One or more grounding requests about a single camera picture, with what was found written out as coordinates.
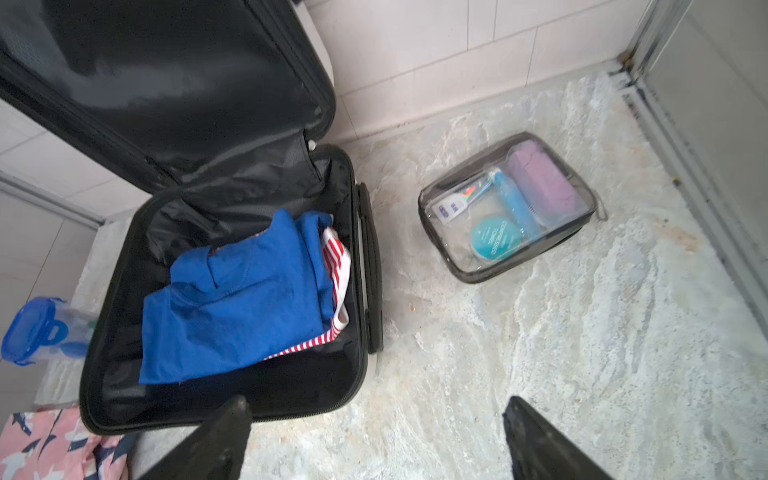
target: striped fabric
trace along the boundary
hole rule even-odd
[[[328,227],[323,231],[323,262],[326,266],[326,271],[333,280],[333,303],[336,305],[336,311],[333,314],[331,320],[331,328],[328,329],[323,335],[316,336],[311,340],[307,340],[304,343],[285,349],[282,352],[270,355],[267,359],[272,359],[276,356],[287,355],[288,353],[300,352],[312,348],[314,346],[322,345],[324,343],[332,342],[338,335],[344,330],[344,327],[349,323],[349,317],[344,307],[344,296],[346,295],[346,288],[349,285],[349,271],[352,268],[352,257],[349,255],[349,251],[344,247],[336,231]]]

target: transparent toiletry bag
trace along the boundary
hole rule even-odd
[[[578,232],[595,212],[587,184],[540,138],[516,134],[419,195],[419,216],[451,272],[477,283]]]

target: pink floral fabric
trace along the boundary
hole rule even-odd
[[[14,413],[0,435],[2,480],[128,480],[135,435],[90,433],[80,409]]]

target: suitcase handle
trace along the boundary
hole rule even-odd
[[[366,294],[368,296],[368,353],[384,350],[382,325],[382,259],[379,254],[379,238],[373,225],[373,210],[368,187],[357,187],[360,200],[360,225],[362,226],[362,261],[366,268]]]

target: folded blue clothing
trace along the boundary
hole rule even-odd
[[[279,210],[256,236],[178,257],[170,285],[144,299],[139,383],[231,372],[328,330],[333,282],[320,234],[331,223]]]

